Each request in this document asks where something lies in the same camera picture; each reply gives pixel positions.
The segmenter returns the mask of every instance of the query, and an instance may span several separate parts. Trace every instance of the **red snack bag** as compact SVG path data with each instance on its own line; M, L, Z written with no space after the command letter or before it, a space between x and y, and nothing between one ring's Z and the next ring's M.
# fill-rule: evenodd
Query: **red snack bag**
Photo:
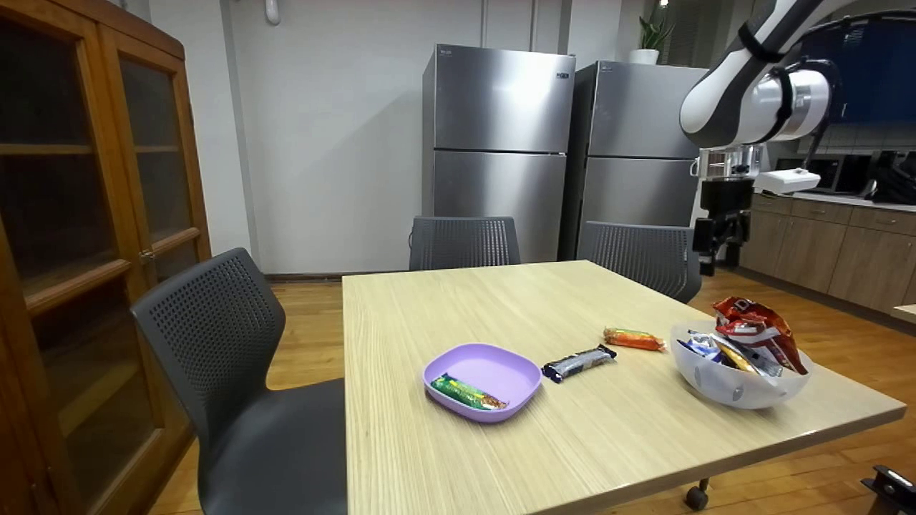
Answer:
M720 311L715 332L738 346L767 346L783 365L807 375L791 326L767 305L751 298L724 298L713 305Z

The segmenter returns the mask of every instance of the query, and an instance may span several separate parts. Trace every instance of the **wooden cabinet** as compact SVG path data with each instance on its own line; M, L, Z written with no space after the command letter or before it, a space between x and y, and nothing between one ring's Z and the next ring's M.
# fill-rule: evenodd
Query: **wooden cabinet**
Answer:
M839 252L830 295L894 311L916 272L916 215L857 212Z
M829 292L837 253L849 233L849 205L830 202L794 202L794 218L783 232L783 279L800 283L814 292Z
M0 0L0 69L0 508L142 512L189 431L129 305L209 253L180 46Z
M760 193L743 266L894 314L916 299L916 212Z
M791 223L794 202L784 196L754 196L751 236L743 245L738 263L746 268L783 278L784 268L784 225Z

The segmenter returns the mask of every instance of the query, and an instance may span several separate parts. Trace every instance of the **cabinet knob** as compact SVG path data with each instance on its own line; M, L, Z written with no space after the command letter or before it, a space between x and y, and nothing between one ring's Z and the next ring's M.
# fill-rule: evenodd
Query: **cabinet knob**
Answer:
M142 263L144 263L144 266L152 266L156 258L157 258L157 253L156 253L152 248L144 248L144 252L142 252Z

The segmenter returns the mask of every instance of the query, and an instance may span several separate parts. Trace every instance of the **kitchen counter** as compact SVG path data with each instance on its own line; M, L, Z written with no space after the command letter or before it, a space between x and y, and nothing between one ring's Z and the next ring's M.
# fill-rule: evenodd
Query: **kitchen counter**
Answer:
M916 321L916 205L854 193L756 193L743 266Z
M794 196L796 201L814 201L814 202L886 208L886 212L916 212L916 205L907 205L907 202L874 202L874 201L866 201L860 193L810 193L810 192L801 192L801 193L794 193Z

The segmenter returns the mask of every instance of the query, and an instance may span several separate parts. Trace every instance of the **purple plate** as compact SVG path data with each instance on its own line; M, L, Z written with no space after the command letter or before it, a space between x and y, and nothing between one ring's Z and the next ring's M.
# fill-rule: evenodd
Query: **purple plate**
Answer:
M476 408L442 394L429 384L444 372L491 392L506 405L491 412L491 408ZM502 422L515 418L537 397L537 392L542 389L542 369L534 361L514 354L506 348L499 348L491 344L465 344L444 352L425 369L425 389L436 402L442 402L444 408L462 418L471 418L476 422Z

